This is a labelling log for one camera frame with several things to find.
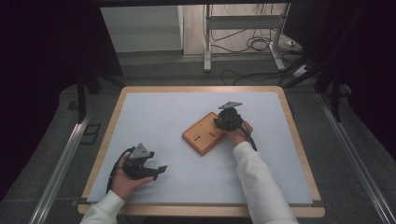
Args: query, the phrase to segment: orange wooden block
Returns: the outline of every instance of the orange wooden block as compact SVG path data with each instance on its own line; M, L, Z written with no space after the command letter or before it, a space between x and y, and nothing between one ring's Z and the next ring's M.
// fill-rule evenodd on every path
M201 156L204 156L226 135L226 133L216 127L213 119L217 117L217 114L210 112L182 134L183 139Z

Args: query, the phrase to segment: white wall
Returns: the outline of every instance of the white wall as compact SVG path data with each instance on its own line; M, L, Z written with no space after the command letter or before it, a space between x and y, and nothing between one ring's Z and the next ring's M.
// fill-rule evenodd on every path
M182 49L177 6L102 7L116 52Z

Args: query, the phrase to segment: metal rail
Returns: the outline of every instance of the metal rail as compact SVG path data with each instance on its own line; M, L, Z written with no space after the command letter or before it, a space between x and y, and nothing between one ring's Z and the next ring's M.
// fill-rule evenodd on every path
M383 223L396 224L396 218L393 212L390 210L386 198L382 194L379 186L375 183L373 177L370 175L370 172L364 165L364 162L361 160L358 150L354 147L352 141L349 139L347 132L343 127L343 124L341 122L337 122L335 117L332 115L332 111L330 110L330 102L327 96L324 93L317 93L317 97L319 98L319 101L323 106L323 109L335 131L335 134L343 145L344 150L346 151L346 154L350 162L352 163L353 168L355 169L359 179L361 180L361 183L366 189L367 194L369 195Z
M64 181L64 175L67 172L71 160L73 159L76 148L78 147L78 143L84 134L84 130L87 127L90 117L91 113L87 113L84 120L81 123L76 124L76 127L73 130L66 147L64 148L64 152L62 153L62 156L59 159L52 176L50 177L49 183L44 189L44 193L41 195L40 201L38 202L35 211L29 220L29 223L41 224L46 220L55 196L58 193L59 187Z

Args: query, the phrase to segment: dark background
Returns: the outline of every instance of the dark background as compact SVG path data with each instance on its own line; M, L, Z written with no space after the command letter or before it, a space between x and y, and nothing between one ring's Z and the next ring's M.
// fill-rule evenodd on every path
M290 37L305 45L313 62L320 62L337 42L349 8L347 5L321 7L326 16L320 17L323 14L319 13L319 17L312 18L313 11L320 11L317 7L300 7L305 13L298 13L298 9L290 11L304 15L301 23L292 27L311 26L291 32ZM392 110L396 106L392 59L396 7L393 3L382 3L370 4L368 8L337 64L342 82L352 89L350 105L396 158L396 118ZM321 18L321 22L310 22L315 18ZM3 199L52 121L60 92L76 83L78 74L83 75L91 91L100 90L94 82L95 77L101 76L97 71L113 76L122 74L98 7L2 1L0 22L0 198Z

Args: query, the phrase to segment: person's left hand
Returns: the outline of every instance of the person's left hand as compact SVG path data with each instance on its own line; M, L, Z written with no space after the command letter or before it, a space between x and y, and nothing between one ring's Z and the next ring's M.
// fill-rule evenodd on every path
M128 153L126 153L120 160L117 166L117 171L114 174L113 183L111 184L111 190L123 200L128 198L137 189L137 187L145 185L154 179L153 176L150 176L134 180L125 174L122 170L122 165L128 159L128 156Z

